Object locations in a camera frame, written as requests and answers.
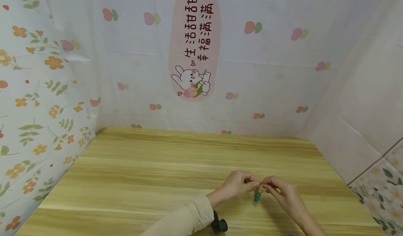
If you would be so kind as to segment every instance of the cartoon rabbit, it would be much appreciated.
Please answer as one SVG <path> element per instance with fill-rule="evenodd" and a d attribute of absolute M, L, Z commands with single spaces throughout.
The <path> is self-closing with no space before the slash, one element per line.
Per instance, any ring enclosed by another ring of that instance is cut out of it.
<path fill-rule="evenodd" d="M 199 74 L 197 70 L 183 70 L 183 68 L 178 65 L 175 68 L 178 71 L 180 77 L 178 77 L 177 75 L 171 75 L 171 77 L 183 90 L 194 87 L 194 85 L 200 81 L 200 83 L 197 84 L 197 88 L 203 85 L 201 94 L 207 95 L 210 90 L 210 72 Z"/>

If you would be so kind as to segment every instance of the orange flower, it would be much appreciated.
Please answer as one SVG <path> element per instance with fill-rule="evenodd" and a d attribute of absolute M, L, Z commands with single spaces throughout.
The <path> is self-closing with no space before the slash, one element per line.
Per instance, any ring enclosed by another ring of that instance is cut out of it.
<path fill-rule="evenodd" d="M 36 183 L 34 181 L 30 181 L 27 185 L 23 187 L 24 194 L 27 194 L 29 192 L 32 192 L 34 190 L 34 186 Z"/>
<path fill-rule="evenodd" d="M 81 107 L 81 106 L 77 106 L 77 107 L 75 107 L 75 108 L 73 108 L 76 112 L 79 112 L 79 111 L 81 111 L 83 108 Z"/>
<path fill-rule="evenodd" d="M 8 66 L 11 61 L 11 56 L 7 55 L 7 52 L 3 49 L 0 50 L 0 63 L 4 66 Z"/>
<path fill-rule="evenodd" d="M 33 152 L 34 152 L 36 155 L 38 155 L 38 154 L 44 153 L 47 148 L 48 148 L 47 145 L 39 144 L 38 146 L 36 146 L 36 148 L 34 148 Z"/>
<path fill-rule="evenodd" d="M 70 144 L 70 143 L 72 143 L 73 141 L 74 141 L 74 135 L 69 135 L 68 137 L 67 137 L 67 144 Z"/>
<path fill-rule="evenodd" d="M 51 116 L 53 119 L 55 119 L 56 118 L 56 115 L 59 113 L 59 111 L 54 107 L 54 106 L 52 106 L 51 108 L 50 108 L 50 111 L 49 111 L 49 116 Z"/>
<path fill-rule="evenodd" d="M 72 157 L 66 157 L 66 158 L 64 159 L 63 164 L 69 164 L 69 163 L 71 162 L 71 159 L 72 159 Z"/>
<path fill-rule="evenodd" d="M 28 51 L 28 53 L 35 54 L 35 48 L 26 47 L 26 50 Z"/>
<path fill-rule="evenodd" d="M 16 216 L 13 219 L 13 221 L 6 226 L 6 231 L 11 230 L 11 229 L 14 230 L 15 228 L 19 227 L 19 225 L 21 224 L 21 221 L 19 221 L 20 218 L 21 218 L 21 216 Z"/>
<path fill-rule="evenodd" d="M 83 139 L 83 138 L 81 138 L 81 140 L 78 141 L 78 145 L 79 145 L 79 146 L 84 145 L 84 139 Z"/>
<path fill-rule="evenodd" d="M 22 38 L 27 37 L 27 34 L 26 34 L 27 30 L 24 29 L 23 27 L 19 28 L 17 26 L 13 26 L 13 30 L 14 30 L 14 35 L 15 36 L 17 36 L 17 37 L 20 36 Z"/>
<path fill-rule="evenodd" d="M 54 56 L 49 56 L 48 60 L 45 60 L 45 64 L 50 66 L 50 69 L 52 70 L 56 70 L 57 68 L 63 69 L 64 66 L 61 63 L 63 63 L 63 61 L 60 58 L 56 58 Z"/>
<path fill-rule="evenodd" d="M 18 174 L 24 172 L 25 167 L 22 164 L 15 164 L 14 168 L 7 170 L 6 175 L 9 175 L 11 179 L 18 177 Z"/>
<path fill-rule="evenodd" d="M 16 99 L 15 99 L 15 102 L 16 102 L 15 106 L 16 106 L 16 107 L 27 106 L 26 101 L 27 101 L 26 98 L 16 98 Z"/>

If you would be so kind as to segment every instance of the right hand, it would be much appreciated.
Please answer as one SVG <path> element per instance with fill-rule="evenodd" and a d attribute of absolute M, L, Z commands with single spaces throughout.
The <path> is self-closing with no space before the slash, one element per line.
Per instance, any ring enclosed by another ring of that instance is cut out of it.
<path fill-rule="evenodd" d="M 266 189 L 267 193 L 273 195 L 295 223 L 301 223 L 302 220 L 309 216 L 309 212 L 298 193 L 297 186 L 272 175 L 262 181 L 262 187 Z"/>

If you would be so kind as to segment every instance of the wooden table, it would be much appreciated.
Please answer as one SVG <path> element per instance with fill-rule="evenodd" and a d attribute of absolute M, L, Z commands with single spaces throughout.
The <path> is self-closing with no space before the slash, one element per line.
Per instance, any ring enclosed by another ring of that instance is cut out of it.
<path fill-rule="evenodd" d="M 385 235 L 310 141 L 127 127 L 102 130 L 18 235 L 139 235 L 236 169 L 297 183 L 329 235 Z M 303 235 L 270 194 L 217 212 L 227 236 Z"/>

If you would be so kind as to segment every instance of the floral wallpaper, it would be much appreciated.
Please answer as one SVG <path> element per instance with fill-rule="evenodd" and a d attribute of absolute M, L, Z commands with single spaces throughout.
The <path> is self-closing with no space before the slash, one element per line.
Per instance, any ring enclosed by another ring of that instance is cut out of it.
<path fill-rule="evenodd" d="M 1 2 L 0 235 L 14 235 L 93 139 L 98 109 L 66 54 L 85 47 L 45 0 Z"/>
<path fill-rule="evenodd" d="M 349 187 L 387 235 L 403 235 L 403 142 Z"/>

